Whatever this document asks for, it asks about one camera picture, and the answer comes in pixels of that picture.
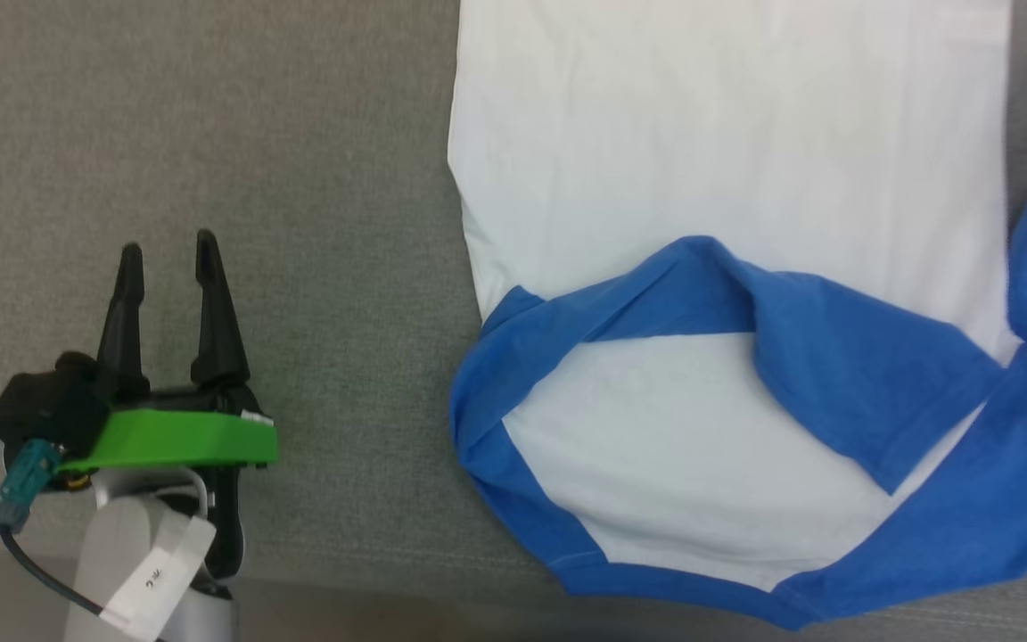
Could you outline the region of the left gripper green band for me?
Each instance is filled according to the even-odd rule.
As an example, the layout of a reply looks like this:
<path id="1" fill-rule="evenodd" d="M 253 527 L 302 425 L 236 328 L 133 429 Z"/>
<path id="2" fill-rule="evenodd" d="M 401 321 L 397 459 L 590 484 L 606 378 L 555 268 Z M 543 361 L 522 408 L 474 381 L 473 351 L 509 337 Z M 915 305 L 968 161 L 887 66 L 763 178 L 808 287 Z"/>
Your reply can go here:
<path id="1" fill-rule="evenodd" d="M 212 580 L 232 580 L 244 560 L 239 479 L 245 467 L 277 462 L 274 420 L 246 382 L 251 371 L 217 237 L 197 232 L 195 277 L 202 289 L 197 354 L 189 379 L 199 387 L 152 391 L 143 373 L 140 305 L 145 297 L 142 249 L 122 248 L 96 361 L 98 382 L 111 412 L 94 450 L 61 464 L 65 478 L 102 470 L 187 470 L 199 488 L 197 504 L 217 529 L 205 569 Z"/>

